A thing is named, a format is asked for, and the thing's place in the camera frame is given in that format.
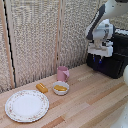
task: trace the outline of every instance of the wooden countertop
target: wooden countertop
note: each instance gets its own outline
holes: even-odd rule
[[[5,113],[5,103],[21,90],[37,90],[43,83],[48,88],[49,110],[40,120],[18,123]],[[110,128],[128,101],[128,87],[123,78],[112,79],[86,65],[70,70],[70,90],[58,96],[52,90],[56,75],[0,94],[0,128]]]

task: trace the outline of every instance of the black machine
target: black machine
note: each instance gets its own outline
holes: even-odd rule
[[[95,71],[117,79],[123,75],[124,68],[128,65],[128,35],[116,33],[110,41],[113,42],[111,57],[103,57],[102,61],[99,62],[100,55],[93,56],[88,53],[86,62]]]

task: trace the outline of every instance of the white plate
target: white plate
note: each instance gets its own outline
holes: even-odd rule
[[[17,122],[32,122],[43,117],[49,108],[47,97],[35,90],[13,94],[5,104],[6,114]]]

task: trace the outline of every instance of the wall panel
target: wall panel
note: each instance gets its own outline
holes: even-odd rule
[[[59,0],[6,0],[18,86],[54,74]]]
[[[100,0],[100,6],[108,0]],[[121,16],[113,17],[110,19],[110,23],[116,28],[128,30],[128,12]]]
[[[85,63],[85,29],[97,9],[97,0],[65,0],[59,65],[73,68]]]
[[[0,93],[14,88],[12,60],[8,42],[4,3],[0,0]]]

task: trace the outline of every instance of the yellow sponge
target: yellow sponge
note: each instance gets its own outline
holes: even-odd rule
[[[48,89],[42,83],[37,84],[36,88],[42,93],[48,92]]]

